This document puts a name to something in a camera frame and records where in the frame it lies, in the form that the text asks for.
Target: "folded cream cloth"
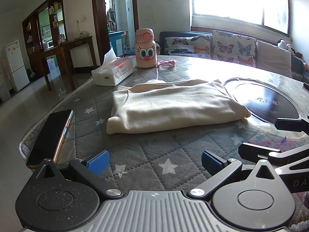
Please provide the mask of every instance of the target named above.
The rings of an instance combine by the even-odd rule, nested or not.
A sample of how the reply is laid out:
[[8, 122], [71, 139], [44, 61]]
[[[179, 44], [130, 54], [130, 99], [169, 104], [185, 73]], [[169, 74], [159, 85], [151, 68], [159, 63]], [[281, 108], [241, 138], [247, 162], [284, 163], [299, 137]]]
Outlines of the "folded cream cloth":
[[106, 125], [108, 134], [157, 132], [251, 116], [218, 80], [152, 81], [133, 87], [119, 86], [112, 96], [114, 106]]

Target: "pink water bottle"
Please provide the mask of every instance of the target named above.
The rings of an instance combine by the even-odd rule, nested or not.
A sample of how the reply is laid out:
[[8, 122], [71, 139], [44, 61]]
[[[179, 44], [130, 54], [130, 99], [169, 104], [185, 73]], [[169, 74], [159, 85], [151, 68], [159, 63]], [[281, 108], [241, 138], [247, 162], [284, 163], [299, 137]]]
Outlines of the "pink water bottle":
[[152, 29], [139, 29], [135, 32], [136, 66], [151, 68], [157, 65], [157, 47]]

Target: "white refrigerator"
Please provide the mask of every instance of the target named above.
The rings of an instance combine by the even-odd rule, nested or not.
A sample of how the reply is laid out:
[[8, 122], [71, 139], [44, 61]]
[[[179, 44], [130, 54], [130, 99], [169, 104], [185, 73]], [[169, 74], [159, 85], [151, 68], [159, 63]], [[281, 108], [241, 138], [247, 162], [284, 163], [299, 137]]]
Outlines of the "white refrigerator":
[[6, 57], [6, 70], [11, 85], [15, 92], [19, 92], [26, 85], [29, 79], [24, 66], [24, 61], [21, 56], [20, 45], [18, 40], [5, 47]]

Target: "cartoon eye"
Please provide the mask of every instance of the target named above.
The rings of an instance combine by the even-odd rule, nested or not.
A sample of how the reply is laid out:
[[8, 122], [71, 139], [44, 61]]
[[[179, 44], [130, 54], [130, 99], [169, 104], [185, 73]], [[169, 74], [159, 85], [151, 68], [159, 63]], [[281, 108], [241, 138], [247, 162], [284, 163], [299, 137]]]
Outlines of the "cartoon eye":
[[149, 48], [147, 50], [148, 56], [153, 57], [154, 56], [154, 50], [152, 48]]
[[141, 58], [145, 58], [145, 56], [147, 56], [147, 51], [146, 49], [141, 49], [139, 51], [139, 55], [141, 56]]

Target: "smartphone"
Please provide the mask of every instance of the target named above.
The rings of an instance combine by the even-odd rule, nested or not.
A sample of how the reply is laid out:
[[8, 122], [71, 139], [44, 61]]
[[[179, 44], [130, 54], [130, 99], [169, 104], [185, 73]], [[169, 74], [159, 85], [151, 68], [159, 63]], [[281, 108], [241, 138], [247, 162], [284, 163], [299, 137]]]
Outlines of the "smartphone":
[[26, 161], [28, 168], [35, 169], [47, 158], [56, 163], [72, 115], [73, 110], [69, 109], [47, 117]]

